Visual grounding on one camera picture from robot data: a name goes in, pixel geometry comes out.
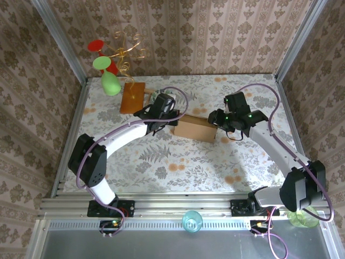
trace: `cable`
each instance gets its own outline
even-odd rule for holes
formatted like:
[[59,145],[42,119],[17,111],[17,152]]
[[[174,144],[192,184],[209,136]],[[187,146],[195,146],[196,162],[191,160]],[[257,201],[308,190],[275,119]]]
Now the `cable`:
[[272,118],[273,118],[273,115],[274,113],[277,111],[278,107],[279,107],[279,104],[280,104],[280,98],[277,94],[277,92],[271,88],[270,86],[268,85],[265,85],[265,84],[260,84],[260,83],[256,83],[256,84],[249,84],[249,85],[246,85],[244,87],[242,87],[240,90],[238,90],[238,92],[242,91],[243,89],[246,89],[248,87],[251,87],[251,86],[256,86],[256,85],[259,85],[259,86],[263,86],[265,88],[268,88],[270,89],[275,97],[277,98],[277,105],[275,106],[273,112],[271,113],[270,115],[270,118],[268,119],[268,128],[270,129],[270,133],[272,135],[272,137],[294,158],[295,161],[297,161],[303,168],[304,170],[309,174],[309,176],[313,179],[313,181],[316,183],[316,185],[320,188],[323,196],[325,197],[327,203],[328,203],[328,207],[329,207],[329,218],[327,219],[324,219],[322,217],[319,217],[315,214],[313,214],[312,212],[308,211],[307,209],[303,209],[305,212],[307,212],[308,214],[310,214],[311,216],[317,218],[318,220],[321,220],[321,221],[325,221],[325,222],[330,222],[333,220],[334,218],[334,208],[333,208],[333,205],[332,205],[332,202],[330,200],[330,197],[328,196],[325,188],[322,186],[322,184],[320,184],[320,182],[317,180],[317,178],[314,176],[314,174],[312,173],[312,171],[308,168],[308,166],[306,166],[300,159],[299,157],[294,153],[292,152],[275,134],[275,132],[273,131],[273,128],[272,128]]
[[243,140],[243,131],[241,131],[241,139],[232,139],[232,138],[230,138],[228,136],[227,132],[225,132],[225,133],[226,133],[227,138],[230,139],[230,140],[233,140],[233,141],[241,141],[241,140]]
[[131,126],[133,126],[133,125],[137,125],[137,124],[144,123],[144,122],[171,122],[171,121],[175,121],[175,120],[178,120],[178,119],[180,119],[181,117],[183,117],[183,116],[185,115],[185,113],[187,112],[187,109],[188,109],[188,106],[189,106],[189,102],[188,102],[187,95],[186,95],[182,90],[178,89],[177,87],[173,87],[173,86],[165,87],[165,88],[161,89],[160,92],[163,92],[163,91],[165,91],[166,89],[174,89],[174,90],[176,90],[176,91],[179,91],[179,92],[183,95],[183,97],[184,97],[184,99],[185,99],[185,101],[186,101],[185,110],[184,110],[183,113],[181,113],[179,116],[177,116],[177,117],[175,117],[175,118],[172,118],[172,119],[164,119],[164,120],[163,120],[163,119],[136,120],[136,121],[132,121],[132,122],[129,122],[129,123],[127,123],[127,124],[124,124],[124,125],[122,125],[122,126],[116,128],[116,129],[110,131],[109,133],[105,134],[104,136],[100,137],[97,141],[95,141],[95,142],[90,146],[90,148],[86,151],[84,157],[82,158],[82,160],[81,160],[81,162],[80,162],[80,165],[79,165],[79,168],[78,168],[78,171],[77,171],[77,175],[76,175],[77,179],[75,180],[75,183],[76,183],[77,187],[78,187],[79,189],[86,189],[86,190],[90,193],[90,195],[92,196],[92,198],[93,198],[96,202],[98,202],[99,205],[101,205],[101,206],[103,206],[103,207],[105,207],[105,208],[108,208],[108,209],[115,210],[115,211],[117,211],[118,213],[120,213],[120,215],[121,215],[121,224],[120,224],[119,228],[113,233],[113,235],[116,235],[116,234],[120,231],[120,229],[122,228],[123,223],[124,223],[124,221],[125,221],[125,215],[124,215],[123,212],[122,212],[121,210],[119,210],[118,208],[112,207],[112,206],[109,206],[109,205],[106,205],[106,204],[104,204],[103,202],[101,202],[101,201],[92,193],[92,191],[91,191],[90,188],[88,188],[86,185],[83,185],[83,186],[82,186],[82,185],[80,184],[80,173],[81,173],[81,170],[82,170],[82,168],[83,168],[83,166],[84,166],[84,164],[85,164],[86,159],[88,158],[88,155],[91,153],[91,151],[93,150],[93,148],[94,148],[97,144],[99,144],[100,142],[102,142],[102,141],[106,140],[107,138],[110,138],[111,136],[117,134],[119,131],[121,131],[121,130],[123,130],[123,129],[125,129],[125,128],[128,128],[128,127],[131,127]]
[[[268,225],[267,225],[267,232],[266,233],[261,233],[259,231],[257,231],[256,229],[252,228],[251,230],[255,233],[257,233],[258,235],[267,235],[268,237],[268,244],[270,245],[270,249],[272,251],[272,254],[273,256],[276,258],[276,259],[286,259],[287,256],[288,256],[288,249],[287,249],[287,245],[285,243],[285,241],[280,237],[278,236],[277,234],[274,234],[274,233],[271,233],[271,223],[272,223],[272,215],[274,213],[274,211],[276,210],[277,207],[273,207],[273,209],[271,210],[271,216],[270,216],[270,219],[268,220]],[[271,236],[274,236],[276,237],[277,239],[280,240],[280,242],[282,242],[282,244],[284,245],[284,248],[285,248],[285,256],[283,258],[280,258],[278,257],[278,255],[276,255],[276,253],[274,252],[273,250],[273,247],[272,247],[272,241],[271,241]]]

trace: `wall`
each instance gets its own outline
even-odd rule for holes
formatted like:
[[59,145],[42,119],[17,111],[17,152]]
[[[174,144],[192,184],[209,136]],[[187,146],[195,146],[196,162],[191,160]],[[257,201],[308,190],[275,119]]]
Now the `wall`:
[[0,258],[24,258],[80,84],[30,1],[0,1]]
[[89,42],[115,44],[113,33],[144,36],[144,60],[131,75],[273,73],[311,0],[49,0],[89,77]]
[[329,0],[283,86],[306,153],[326,165],[345,243],[345,1]]

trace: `cardboard box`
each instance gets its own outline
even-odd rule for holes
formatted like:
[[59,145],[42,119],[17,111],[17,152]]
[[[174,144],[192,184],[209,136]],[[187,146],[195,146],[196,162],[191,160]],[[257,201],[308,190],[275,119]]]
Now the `cardboard box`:
[[185,115],[178,121],[174,135],[214,143],[217,127],[207,122],[207,119]]

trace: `purple cable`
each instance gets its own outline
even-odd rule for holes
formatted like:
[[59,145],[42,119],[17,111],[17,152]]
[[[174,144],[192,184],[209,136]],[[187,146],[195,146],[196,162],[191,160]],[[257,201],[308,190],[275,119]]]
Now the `purple cable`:
[[185,94],[182,90],[180,90],[180,89],[178,89],[178,88],[176,88],[176,87],[173,87],[173,86],[165,87],[165,88],[161,89],[160,92],[163,92],[163,91],[166,90],[166,89],[174,89],[174,90],[177,90],[177,91],[179,91],[180,93],[182,93],[182,95],[184,96],[185,101],[186,101],[186,105],[185,105],[185,110],[184,110],[184,112],[183,112],[182,114],[180,114],[179,116],[177,116],[177,117],[175,117],[175,118],[173,118],[173,119],[166,119],[166,120],[162,120],[162,119],[136,120],[136,121],[133,121],[133,122],[129,122],[129,123],[127,123],[127,124],[124,124],[124,125],[122,125],[122,126],[116,128],[116,129],[114,129],[113,131],[110,131],[109,133],[107,133],[106,135],[100,137],[97,141],[95,141],[95,142],[91,145],[91,147],[86,151],[86,153],[85,153],[84,157],[82,158],[81,163],[80,163],[80,165],[79,165],[79,168],[78,168],[78,171],[77,171],[77,175],[76,175],[77,179],[76,179],[76,181],[75,181],[77,187],[78,187],[79,189],[86,189],[86,190],[91,194],[91,196],[93,197],[93,199],[94,199],[96,202],[98,202],[101,206],[106,207],[106,208],[108,208],[108,209],[116,210],[118,213],[120,213],[120,215],[121,215],[121,217],[122,217],[121,224],[120,224],[119,228],[117,229],[117,231],[116,231],[113,235],[116,235],[116,234],[119,232],[119,230],[122,228],[123,223],[124,223],[124,221],[125,221],[125,215],[123,214],[123,212],[122,212],[121,210],[119,210],[119,209],[117,209],[117,208],[115,208],[115,207],[106,205],[106,204],[104,204],[103,202],[101,202],[101,201],[92,193],[92,191],[91,191],[90,188],[88,188],[86,185],[83,185],[83,186],[82,186],[82,185],[80,184],[80,173],[81,173],[81,170],[82,170],[82,168],[83,168],[83,166],[84,166],[84,164],[85,164],[85,161],[86,161],[88,155],[89,155],[90,152],[92,151],[92,149],[93,149],[97,144],[99,144],[100,142],[106,140],[107,138],[110,138],[111,136],[113,136],[113,135],[116,134],[117,132],[119,132],[119,131],[121,131],[121,130],[123,130],[123,129],[125,129],[125,128],[131,127],[131,126],[133,126],[133,125],[141,124],[141,123],[144,123],[144,122],[171,122],[171,121],[174,121],[174,120],[178,120],[178,119],[180,119],[182,116],[184,116],[185,113],[187,112],[187,109],[188,109],[188,98],[187,98],[186,94]]
[[[267,233],[261,233],[261,232],[257,231],[257,230],[254,229],[254,228],[252,228],[251,230],[254,231],[254,232],[256,232],[258,235],[264,235],[264,236],[267,235],[267,237],[268,237],[268,244],[270,245],[271,252],[272,252],[273,256],[274,256],[276,259],[286,259],[287,256],[288,256],[288,249],[287,249],[287,245],[286,245],[285,241],[284,241],[280,236],[278,236],[278,235],[276,235],[276,234],[270,232],[270,231],[271,231],[271,230],[270,230],[270,228],[271,228],[271,223],[272,223],[272,215],[273,215],[274,211],[276,210],[276,208],[277,208],[277,207],[273,207],[273,209],[271,210],[271,216],[270,216],[270,218],[268,219],[268,225],[267,225],[268,229],[267,229]],[[284,245],[284,248],[285,248],[285,256],[284,256],[283,258],[279,258],[279,257],[276,255],[276,253],[274,252],[273,247],[272,247],[271,236],[274,236],[274,237],[276,237],[277,239],[279,239],[280,242],[282,242],[282,244]]]
[[279,107],[279,104],[280,104],[280,99],[279,99],[279,96],[277,94],[277,92],[271,88],[270,86],[268,85],[265,85],[265,84],[260,84],[260,83],[257,83],[257,84],[250,84],[250,85],[246,85],[244,87],[242,87],[240,90],[238,91],[242,91],[243,89],[246,89],[248,87],[251,87],[251,86],[255,86],[255,85],[259,85],[259,86],[263,86],[265,88],[268,88],[270,89],[274,94],[275,94],[275,97],[277,98],[277,105],[275,106],[273,112],[271,113],[270,115],[270,118],[268,120],[268,128],[270,129],[270,133],[271,135],[273,136],[273,138],[294,158],[295,161],[297,161],[299,164],[301,164],[301,166],[307,171],[307,173],[309,174],[309,176],[313,179],[313,181],[316,183],[316,185],[320,188],[321,192],[323,193],[327,203],[328,203],[328,207],[329,207],[329,218],[327,219],[324,219],[322,217],[319,217],[318,215],[315,215],[313,214],[312,212],[308,211],[307,209],[303,209],[305,212],[307,212],[308,214],[310,214],[311,216],[317,218],[318,220],[321,220],[321,221],[325,221],[325,222],[330,222],[333,220],[334,218],[334,208],[333,208],[333,205],[332,205],[332,202],[330,201],[330,198],[325,190],[325,188],[322,186],[322,184],[320,184],[320,182],[317,180],[317,178],[314,176],[314,174],[312,173],[312,171],[298,158],[297,155],[295,155],[294,152],[292,152],[276,135],[275,133],[273,132],[273,128],[272,128],[272,118],[273,118],[273,115],[274,113],[277,111],[278,107]]

